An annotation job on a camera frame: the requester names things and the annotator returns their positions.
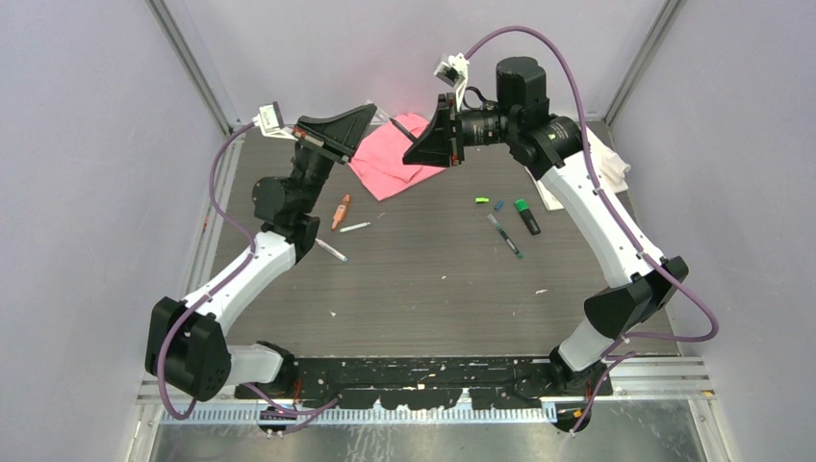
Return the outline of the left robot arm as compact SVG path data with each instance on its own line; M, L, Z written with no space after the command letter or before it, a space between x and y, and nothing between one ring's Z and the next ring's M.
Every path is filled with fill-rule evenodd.
M148 329L145 369L158 381L160 399L171 415L185 418L171 402L175 389L204 402L225 386L259 384L274 398L294 388L295 372L287 351L270 343L230 346L226 336L249 304L274 279L293 268L313 248L320 219L312 211L332 168L356 154L377 113L372 103L326 118L303 115L292 127L283 124L277 104L263 106L219 149L218 164L232 141L251 129L269 138L293 142L293 169L287 176L267 176L252 188L254 215L262 223L249 232L211 205L222 219L242 232L247 248L226 268L179 300L164 297L154 306Z

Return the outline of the green gel pen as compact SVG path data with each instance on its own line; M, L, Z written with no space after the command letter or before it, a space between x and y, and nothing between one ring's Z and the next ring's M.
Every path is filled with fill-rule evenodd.
M493 227L494 227L494 228L497 230L497 232L498 232L498 233L499 233L499 235L502 237L502 239L503 239L503 240L504 240L504 241L507 243L507 245L509 246L509 248L510 248L510 249L513 251L513 253L515 254L515 256L516 256L518 259L522 259L522 258L523 258L523 254L522 254L522 252L519 250L519 248L518 248L518 247L515 245L515 243L514 243L514 242L512 241L512 239L509 237L509 235L508 235L508 234L507 234L507 232L504 230L504 228L502 227L502 225L501 225L501 224L498 222L498 220L496 219L496 217L495 217L493 214L489 214L489 215L487 216L487 220L488 220L488 221L489 221L489 222L492 224L492 226L493 226Z

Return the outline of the white blue marker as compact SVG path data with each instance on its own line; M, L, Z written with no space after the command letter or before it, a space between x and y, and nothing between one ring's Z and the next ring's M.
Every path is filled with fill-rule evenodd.
M344 263L348 261L348 258L343 253L341 253L334 246L328 244L324 240L316 239L316 244L323 248L325 251L327 251L329 254L331 254L333 257L337 258L338 260Z

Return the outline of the black green highlighter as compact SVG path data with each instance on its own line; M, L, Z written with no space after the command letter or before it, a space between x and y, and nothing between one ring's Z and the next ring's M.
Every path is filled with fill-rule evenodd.
M541 233L541 227L538 224L534 215L532 214L527 202L524 199L517 199L514 202L514 206L517 212L519 213L528 232L533 236L539 235Z

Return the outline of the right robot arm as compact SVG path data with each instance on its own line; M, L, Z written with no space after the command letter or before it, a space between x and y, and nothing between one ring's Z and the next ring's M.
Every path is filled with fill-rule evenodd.
M615 194L603 196L590 172L579 126L549 110L547 74L530 57L496 66L497 100L464 105L468 61L461 55L439 63L436 76L449 84L438 97L428 127L403 156L406 165L455 167L467 146L504 143L513 159L553 193L593 250L607 283L584 302L584 319L549 355L545 383L573 394L601 370L601 357L632 327L662 309L676 292L672 280L689 272L681 257L666 258L639 229Z

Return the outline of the black pen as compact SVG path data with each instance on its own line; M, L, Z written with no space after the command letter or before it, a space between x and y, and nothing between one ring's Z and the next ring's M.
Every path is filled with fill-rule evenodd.
M394 117L390 117L389 121L393 124L393 126L403 135L405 136L411 143L414 143L418 140L418 138L403 124L401 124L398 120Z

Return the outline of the clear pen cap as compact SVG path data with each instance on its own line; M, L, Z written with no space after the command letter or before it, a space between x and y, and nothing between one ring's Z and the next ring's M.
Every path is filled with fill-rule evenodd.
M375 113L372 118L373 124L385 124L391 121L391 117L379 106L375 106Z

